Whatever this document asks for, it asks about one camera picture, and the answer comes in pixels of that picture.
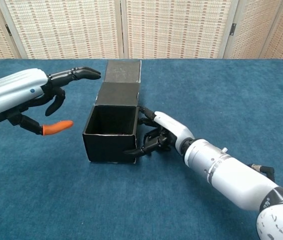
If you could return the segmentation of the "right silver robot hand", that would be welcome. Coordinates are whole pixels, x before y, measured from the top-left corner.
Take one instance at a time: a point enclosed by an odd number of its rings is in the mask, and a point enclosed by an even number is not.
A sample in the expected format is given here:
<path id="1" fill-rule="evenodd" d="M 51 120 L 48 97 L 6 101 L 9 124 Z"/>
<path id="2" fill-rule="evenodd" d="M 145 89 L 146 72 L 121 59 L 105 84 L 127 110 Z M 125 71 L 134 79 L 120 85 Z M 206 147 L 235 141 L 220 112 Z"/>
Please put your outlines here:
<path id="1" fill-rule="evenodd" d="M 124 150 L 123 154 L 130 157 L 149 155 L 153 151 L 170 151 L 174 147 L 183 156 L 192 142 L 193 133 L 182 123 L 162 111 L 152 111 L 145 106 L 139 106 L 138 111 L 145 115 L 138 119 L 139 125 L 154 127 L 143 138 L 143 145 L 135 149 Z"/>

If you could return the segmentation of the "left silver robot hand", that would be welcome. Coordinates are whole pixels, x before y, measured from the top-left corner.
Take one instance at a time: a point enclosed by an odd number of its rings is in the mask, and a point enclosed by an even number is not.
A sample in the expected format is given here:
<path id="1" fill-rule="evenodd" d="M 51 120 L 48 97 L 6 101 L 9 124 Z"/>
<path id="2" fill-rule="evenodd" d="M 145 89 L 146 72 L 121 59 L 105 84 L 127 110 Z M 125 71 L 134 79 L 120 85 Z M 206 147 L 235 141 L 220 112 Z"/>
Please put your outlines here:
<path id="1" fill-rule="evenodd" d="M 24 115 L 29 108 L 53 103 L 46 109 L 45 116 L 52 115 L 63 104 L 66 93 L 63 86 L 81 79 L 98 80 L 101 73 L 82 66 L 46 74 L 39 68 L 28 68 L 0 78 L 0 123 L 10 122 L 36 135 L 48 136 L 73 126 L 73 121 L 62 120 L 54 124 L 39 124 Z"/>

